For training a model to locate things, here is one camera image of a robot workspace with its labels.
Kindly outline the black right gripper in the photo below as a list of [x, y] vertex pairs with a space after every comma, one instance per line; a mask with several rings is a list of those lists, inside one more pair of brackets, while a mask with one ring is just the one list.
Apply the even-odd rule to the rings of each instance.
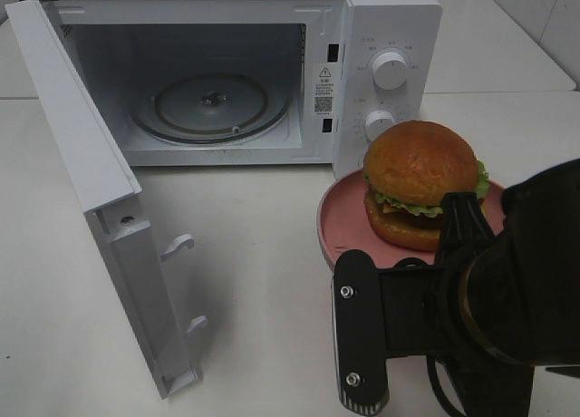
[[447, 193], [435, 264], [380, 275], [386, 356], [446, 369], [465, 416], [525, 416], [534, 372], [579, 374], [579, 251], [494, 233], [473, 192]]

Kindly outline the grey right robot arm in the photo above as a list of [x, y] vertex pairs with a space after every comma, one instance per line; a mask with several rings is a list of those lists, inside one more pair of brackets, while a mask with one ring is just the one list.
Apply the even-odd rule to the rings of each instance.
[[579, 163], [506, 189], [492, 235], [450, 194], [433, 265], [407, 258], [381, 275], [387, 350], [426, 358], [450, 416], [525, 416], [534, 372], [579, 375]]

